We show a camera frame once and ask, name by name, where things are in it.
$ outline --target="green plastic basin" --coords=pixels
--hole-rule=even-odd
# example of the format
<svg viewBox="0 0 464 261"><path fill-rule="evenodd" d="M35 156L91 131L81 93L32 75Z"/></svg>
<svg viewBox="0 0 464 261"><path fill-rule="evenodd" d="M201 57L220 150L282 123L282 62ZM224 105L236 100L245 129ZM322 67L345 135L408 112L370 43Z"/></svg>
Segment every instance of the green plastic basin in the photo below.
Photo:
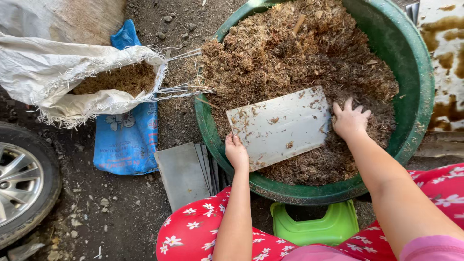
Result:
<svg viewBox="0 0 464 261"><path fill-rule="evenodd" d="M216 32L222 41L231 26L239 20L265 12L285 0L251 0L240 7ZM368 36L371 50L393 70L400 85L394 98L396 131L387 152L400 164L405 164L421 142L430 121L434 97L433 70L429 53L414 24L398 6L388 0L343 0ZM205 95L200 99L207 100ZM206 146L218 164L230 176L234 169L225 155L225 144L218 135L211 116L211 107L195 99L197 122ZM251 190L274 201L313 206L345 201L367 192L360 175L323 186L287 185L268 179L257 172L250 173Z"/></svg>

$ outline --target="green plastic stool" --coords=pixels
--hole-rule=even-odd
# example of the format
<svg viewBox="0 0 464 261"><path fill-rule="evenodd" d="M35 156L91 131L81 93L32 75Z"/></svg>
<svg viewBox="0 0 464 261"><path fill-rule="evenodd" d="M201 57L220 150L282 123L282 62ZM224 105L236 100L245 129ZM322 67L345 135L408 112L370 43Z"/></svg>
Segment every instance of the green plastic stool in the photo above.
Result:
<svg viewBox="0 0 464 261"><path fill-rule="evenodd" d="M298 246L321 243L337 246L359 231L353 201L329 205L322 219L294 221L285 210L285 204L271 205L274 235Z"/></svg>

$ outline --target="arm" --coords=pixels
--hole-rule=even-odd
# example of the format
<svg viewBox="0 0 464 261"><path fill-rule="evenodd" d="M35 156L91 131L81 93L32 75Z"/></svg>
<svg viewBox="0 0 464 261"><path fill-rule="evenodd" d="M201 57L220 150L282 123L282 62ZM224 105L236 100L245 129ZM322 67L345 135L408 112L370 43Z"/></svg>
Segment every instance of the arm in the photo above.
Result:
<svg viewBox="0 0 464 261"><path fill-rule="evenodd" d="M441 212L410 178L408 172L366 133L371 111L352 110L352 98L342 111L334 103L334 129L351 153L367 189L377 220L398 258L409 241L429 235L464 240L464 231Z"/></svg>
<svg viewBox="0 0 464 261"><path fill-rule="evenodd" d="M226 156L235 169L226 213L219 226L214 261L251 260L252 226L250 208L249 157L237 135L226 137Z"/></svg>

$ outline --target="dirt ground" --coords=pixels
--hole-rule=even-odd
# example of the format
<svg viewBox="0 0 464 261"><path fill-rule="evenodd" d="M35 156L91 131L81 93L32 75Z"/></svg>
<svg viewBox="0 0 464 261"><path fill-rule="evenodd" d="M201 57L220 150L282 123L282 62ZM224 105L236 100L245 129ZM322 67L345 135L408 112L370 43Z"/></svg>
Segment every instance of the dirt ground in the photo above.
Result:
<svg viewBox="0 0 464 261"><path fill-rule="evenodd" d="M159 47L183 45L173 50L171 57L200 46L245 0L128 0L126 17L133 19L143 45ZM404 7L407 1L398 1ZM174 13L171 22L163 17ZM191 32L190 24L196 25ZM161 40L158 33L166 38ZM194 75L191 66L170 64L167 85L187 81ZM92 260L102 249L102 259L112 261L156 260L154 240L158 229L170 215L169 202L158 172L143 176L117 176L97 170L93 164L95 123L88 122L79 131L57 129L36 120L37 114L26 112L24 104L7 105L8 94L0 89L0 120L15 123L50 139L57 152L63 177L63 190L52 212L31 233L16 243L39 241L46 246L29 260L45 261L55 244L60 260ZM180 143L202 140L195 120L191 98L159 103L159 149ZM407 168L431 169L462 160L454 157L439 159L414 157ZM109 212L103 213L100 201L109 200ZM271 200L252 193L253 225L272 233ZM356 201L360 228L371 223L375 216L372 204ZM74 227L71 217L82 223ZM78 232L72 238L72 230Z"/></svg>

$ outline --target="alloy wheel rim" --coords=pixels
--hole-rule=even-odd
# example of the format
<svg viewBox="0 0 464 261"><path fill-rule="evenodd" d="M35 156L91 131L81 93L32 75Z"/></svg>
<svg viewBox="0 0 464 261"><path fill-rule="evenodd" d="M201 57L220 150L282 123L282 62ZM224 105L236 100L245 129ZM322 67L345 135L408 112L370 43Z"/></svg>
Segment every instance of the alloy wheel rim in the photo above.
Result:
<svg viewBox="0 0 464 261"><path fill-rule="evenodd" d="M32 153L0 142L0 227L17 219L37 201L44 177L42 165Z"/></svg>

